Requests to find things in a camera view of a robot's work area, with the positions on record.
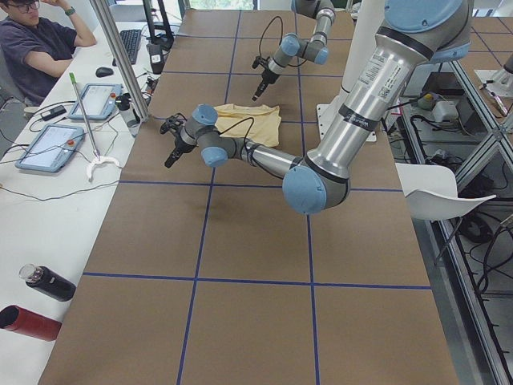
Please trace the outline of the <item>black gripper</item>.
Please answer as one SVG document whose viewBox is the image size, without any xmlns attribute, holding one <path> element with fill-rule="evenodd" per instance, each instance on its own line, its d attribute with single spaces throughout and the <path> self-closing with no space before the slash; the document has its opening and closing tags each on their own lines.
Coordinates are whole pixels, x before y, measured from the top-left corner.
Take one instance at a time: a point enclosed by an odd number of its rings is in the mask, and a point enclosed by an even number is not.
<svg viewBox="0 0 513 385">
<path fill-rule="evenodd" d="M 183 114 L 169 116 L 160 126 L 160 134 L 170 132 L 174 136 L 174 149 L 164 161 L 164 166 L 170 168 L 184 153 L 193 151 L 196 143 L 185 130 L 187 118 Z"/>
<path fill-rule="evenodd" d="M 264 58 L 260 55 L 256 56 L 252 63 L 252 68 L 257 69 L 259 66 L 263 67 L 263 71 L 261 73 L 261 83 L 257 87 L 252 100 L 258 100 L 265 92 L 267 86 L 274 84 L 280 76 L 275 72 L 276 64 L 272 57 Z"/>
</svg>

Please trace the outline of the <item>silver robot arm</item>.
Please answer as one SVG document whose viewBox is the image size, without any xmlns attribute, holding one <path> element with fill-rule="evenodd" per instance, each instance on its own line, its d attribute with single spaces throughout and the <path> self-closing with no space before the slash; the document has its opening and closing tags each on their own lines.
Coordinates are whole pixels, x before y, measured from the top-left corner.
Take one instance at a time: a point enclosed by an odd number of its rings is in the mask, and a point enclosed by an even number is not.
<svg viewBox="0 0 513 385">
<path fill-rule="evenodd" d="M 264 34 L 272 22 L 280 16 L 275 16 L 265 28 L 259 42 L 259 55 L 252 63 L 252 68 L 263 67 L 261 73 L 261 82 L 256 89 L 252 101 L 256 101 L 264 93 L 268 85 L 274 84 L 285 71 L 286 67 L 291 67 L 293 58 L 303 59 L 316 64 L 324 64 L 329 56 L 327 47 L 328 34 L 336 18 L 334 5 L 331 1 L 292 1 L 291 9 L 296 14 L 306 16 L 316 21 L 313 34 L 309 39 L 298 37 L 295 33 L 288 33 L 281 36 L 277 50 L 273 55 L 265 58 L 261 54 L 261 42 Z"/>
<path fill-rule="evenodd" d="M 339 205 L 349 194 L 353 158 L 414 69 L 467 54 L 472 10 L 470 1 L 385 2 L 374 32 L 374 52 L 321 142 L 305 156 L 296 157 L 245 136 L 224 137 L 216 128 L 216 110 L 201 104 L 187 120 L 169 118 L 162 125 L 161 132 L 171 132 L 175 138 L 165 166 L 199 149 L 209 167 L 239 159 L 281 178 L 285 200 L 298 213 L 314 214 Z"/>
</svg>

